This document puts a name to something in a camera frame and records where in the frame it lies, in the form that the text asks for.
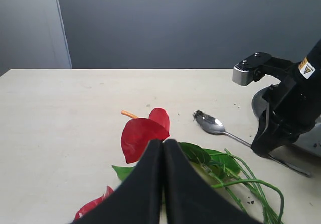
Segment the red anthurium spathe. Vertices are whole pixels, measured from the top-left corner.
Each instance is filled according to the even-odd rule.
[[[155,108],[149,118],[137,116],[122,111],[134,119],[127,122],[121,136],[121,147],[127,163],[138,161],[152,139],[164,140],[169,136],[170,120],[166,111]]]
[[[75,215],[75,220],[81,218],[83,215],[86,213],[90,212],[92,209],[94,209],[96,206],[98,206],[100,203],[102,203],[107,197],[109,197],[114,190],[110,187],[107,186],[106,192],[103,194],[103,196],[85,204]]]

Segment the yellow warning sticker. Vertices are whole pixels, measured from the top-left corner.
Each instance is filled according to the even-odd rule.
[[[306,79],[309,79],[315,72],[315,68],[307,61],[307,58],[300,63],[299,70]]]

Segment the white table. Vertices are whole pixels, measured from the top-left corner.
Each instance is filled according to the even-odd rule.
[[[321,160],[293,150],[288,160],[314,178],[302,177],[226,136],[212,136],[193,121],[202,110],[251,142],[257,120],[252,96],[276,83],[265,77],[248,87],[232,70],[11,70],[0,77],[0,223],[68,223],[76,211],[120,182],[111,165],[126,166],[120,137],[130,111],[147,117],[154,107],[170,116],[178,141],[243,158],[258,178],[281,189],[285,223],[319,223]],[[267,198],[278,211],[278,195]],[[262,219],[259,205],[244,205]]]

